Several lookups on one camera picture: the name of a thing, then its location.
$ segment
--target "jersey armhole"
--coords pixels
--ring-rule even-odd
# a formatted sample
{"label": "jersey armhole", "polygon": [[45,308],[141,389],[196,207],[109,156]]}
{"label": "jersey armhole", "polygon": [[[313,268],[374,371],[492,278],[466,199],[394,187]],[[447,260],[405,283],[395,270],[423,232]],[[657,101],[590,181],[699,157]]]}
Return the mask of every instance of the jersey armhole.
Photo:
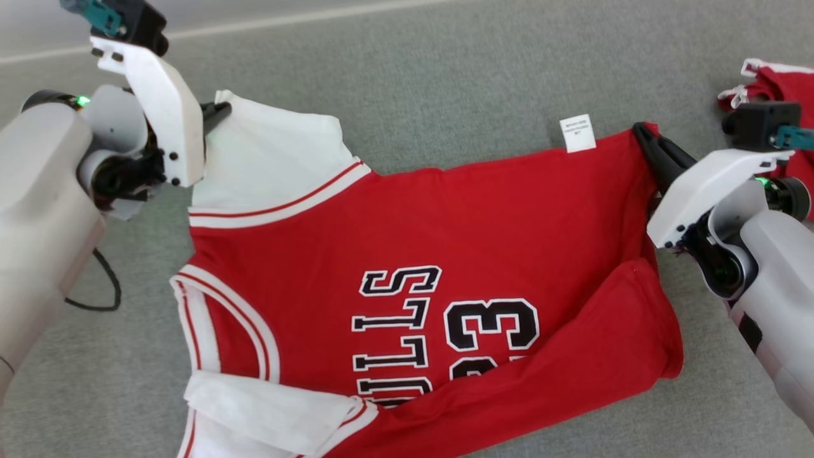
{"label": "jersey armhole", "polygon": [[[271,329],[248,302],[216,276],[197,266],[186,265],[171,280],[178,314],[190,352],[192,370],[221,372],[215,322],[208,302],[223,307],[249,336],[257,357],[257,378],[279,383],[279,354]],[[177,458],[194,458],[195,411],[189,409]]]}

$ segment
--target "white fabric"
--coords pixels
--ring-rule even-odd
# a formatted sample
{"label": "white fabric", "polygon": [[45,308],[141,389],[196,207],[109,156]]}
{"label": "white fabric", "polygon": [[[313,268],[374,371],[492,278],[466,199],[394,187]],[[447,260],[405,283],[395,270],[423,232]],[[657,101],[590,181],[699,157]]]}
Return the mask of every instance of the white fabric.
{"label": "white fabric", "polygon": [[310,192],[304,198],[296,202],[290,202],[289,205],[277,209],[262,207],[259,209],[245,209],[235,212],[229,209],[191,208],[190,226],[235,229],[238,227],[254,227],[282,221],[283,219],[300,214],[336,196],[356,181],[364,178],[370,172],[370,167],[358,161],[357,164],[343,171],[343,173],[338,175],[330,183],[320,186],[315,192]]}
{"label": "white fabric", "polygon": [[195,411],[186,409],[186,428],[184,429],[184,439],[181,440],[181,448],[178,449],[176,458],[194,458],[195,454],[189,453],[192,442],[192,430],[195,426]]}
{"label": "white fabric", "polygon": [[215,325],[209,316],[204,293],[194,285],[185,286],[180,281],[170,281],[178,301],[178,314],[190,351],[191,367],[204,371],[220,372],[221,356],[217,349]]}
{"label": "white fabric", "polygon": [[332,442],[348,414],[365,403],[204,371],[193,372],[184,399],[196,411],[195,456],[199,458],[313,455]]}
{"label": "white fabric", "polygon": [[193,207],[268,209],[319,188],[353,164],[332,116],[289,112],[220,90],[232,113],[207,136]]}
{"label": "white fabric", "polygon": [[730,95],[732,100],[729,101],[729,105],[732,109],[737,108],[741,103],[749,103],[749,90],[743,84],[722,91],[718,94],[718,100],[726,100]]}
{"label": "white fabric", "polygon": [[743,61],[741,75],[744,77],[755,77],[760,68],[769,67],[775,73],[814,73],[814,68],[800,67],[798,65],[775,64],[765,62],[755,57],[750,57]]}

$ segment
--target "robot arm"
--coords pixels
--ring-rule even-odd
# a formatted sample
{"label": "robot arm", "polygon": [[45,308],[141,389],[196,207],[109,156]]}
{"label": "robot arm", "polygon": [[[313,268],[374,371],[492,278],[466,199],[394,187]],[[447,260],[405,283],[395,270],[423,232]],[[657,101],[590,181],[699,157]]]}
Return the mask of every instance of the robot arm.
{"label": "robot arm", "polygon": [[741,149],[697,163],[634,129],[663,194],[648,236],[693,256],[781,399],[814,432],[814,234],[800,222],[811,196],[796,178],[755,178],[810,147],[814,132],[797,127],[799,113],[793,103],[743,104],[724,123]]}
{"label": "robot arm", "polygon": [[230,112],[199,105],[160,58],[166,21],[144,1],[63,4],[94,25],[98,66],[130,88],[102,86],[90,101],[41,91],[0,131],[0,405],[106,216],[132,217],[165,182],[198,182],[204,136]]}

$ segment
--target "teal connector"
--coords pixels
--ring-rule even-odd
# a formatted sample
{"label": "teal connector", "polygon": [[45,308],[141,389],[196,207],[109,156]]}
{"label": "teal connector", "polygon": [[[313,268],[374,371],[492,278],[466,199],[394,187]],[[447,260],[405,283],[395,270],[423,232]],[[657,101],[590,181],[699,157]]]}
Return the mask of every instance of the teal connector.
{"label": "teal connector", "polygon": [[121,37],[127,29],[121,23],[121,15],[101,0],[59,0],[62,8],[81,15],[95,28],[109,37]]}
{"label": "teal connector", "polygon": [[805,149],[814,151],[814,130],[795,126],[780,126],[775,145],[780,149]]}

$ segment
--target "red stripe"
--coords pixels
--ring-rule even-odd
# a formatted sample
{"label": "red stripe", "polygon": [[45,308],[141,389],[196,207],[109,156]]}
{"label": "red stripe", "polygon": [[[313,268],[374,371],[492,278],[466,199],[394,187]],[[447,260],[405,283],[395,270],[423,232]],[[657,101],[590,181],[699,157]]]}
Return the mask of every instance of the red stripe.
{"label": "red stripe", "polygon": [[198,364],[198,370],[201,369],[201,352],[198,348],[198,338],[195,335],[195,326],[192,325],[192,318],[190,316],[190,304],[186,300],[186,289],[184,288],[184,284],[180,281],[178,282],[178,286],[181,287],[181,294],[184,295],[184,311],[186,312],[186,322],[190,326],[190,334],[192,336],[192,345],[195,348],[195,362]]}
{"label": "red stripe", "polygon": [[205,282],[205,281],[203,281],[203,280],[201,280],[201,279],[195,278],[194,276],[189,275],[189,274],[187,274],[187,273],[185,273],[185,272],[178,272],[178,274],[179,274],[180,276],[186,277],[186,278],[188,278],[188,279],[190,279],[190,280],[194,280],[194,281],[196,281],[196,282],[198,282],[198,283],[202,284],[203,286],[205,286],[205,287],[207,287],[207,288],[211,289],[212,291],[214,291],[214,292],[216,292],[216,293],[220,294],[220,295],[221,295],[221,297],[223,297],[223,298],[224,298],[224,299],[225,299],[225,300],[226,300],[226,301],[227,301],[227,302],[228,302],[228,303],[229,303],[229,304],[230,304],[230,305],[231,305],[231,306],[232,306],[232,307],[233,307],[235,310],[237,310],[237,311],[238,311],[238,313],[239,313],[239,314],[240,314],[240,315],[243,317],[243,319],[245,319],[245,320],[246,320],[246,322],[247,322],[247,323],[249,323],[249,326],[251,326],[251,327],[252,327],[252,330],[253,330],[253,331],[255,332],[255,334],[257,335],[257,338],[258,338],[258,339],[260,339],[260,346],[261,346],[261,347],[263,347],[263,358],[265,358],[265,379],[266,379],[267,381],[271,381],[271,361],[269,360],[269,350],[268,350],[268,349],[265,347],[265,341],[263,341],[263,337],[260,335],[260,331],[258,331],[258,330],[257,330],[257,327],[256,327],[256,326],[255,326],[255,324],[254,324],[254,323],[253,323],[253,322],[252,322],[252,321],[249,319],[249,317],[248,317],[248,316],[246,316],[246,314],[244,314],[244,313],[243,313],[243,311],[242,311],[242,310],[240,310],[240,308],[239,308],[239,307],[237,307],[237,306],[234,304],[234,302],[232,302],[232,301],[231,301],[231,299],[229,299],[229,298],[228,298],[228,297],[227,297],[227,296],[226,296],[226,295],[225,295],[225,294],[224,294],[224,293],[223,293],[221,290],[219,290],[218,288],[215,288],[214,286],[210,285],[209,283],[207,283],[207,282]]}
{"label": "red stripe", "polygon": [[361,414],[365,413],[366,410],[367,410],[367,403],[365,401],[362,401],[361,410],[359,411],[359,413],[357,413],[355,416],[353,416],[352,419],[343,421],[342,425],[339,425],[339,427],[341,428],[341,427],[347,425],[348,423],[353,423],[354,421],[358,420],[359,417],[361,416]]}
{"label": "red stripe", "polygon": [[350,172],[351,170],[355,169],[356,167],[358,167],[359,165],[362,165],[362,164],[363,164],[362,162],[357,162],[356,164],[351,165],[347,169],[343,170],[341,174],[338,174],[335,177],[333,177],[328,183],[323,184],[322,186],[320,186],[317,189],[313,190],[312,192],[306,194],[305,196],[302,196],[301,198],[299,198],[297,200],[294,200],[292,202],[289,202],[287,204],[280,205],[278,207],[274,207],[272,209],[257,210],[257,211],[254,211],[254,212],[240,213],[240,214],[190,213],[190,216],[208,217],[208,218],[244,218],[246,216],[256,216],[258,214],[269,214],[269,213],[273,213],[273,212],[276,212],[276,211],[279,211],[279,210],[282,210],[282,209],[287,209],[288,207],[291,207],[292,205],[299,204],[303,200],[310,199],[311,197],[315,196],[319,192],[323,191],[326,187],[329,187],[331,184],[335,183],[336,180],[342,178],[343,176],[348,174],[348,172]]}
{"label": "red stripe", "polygon": [[192,443],[195,441],[195,414],[192,414],[192,430],[190,431],[190,441],[186,444],[186,452],[184,458],[190,458],[192,454]]}

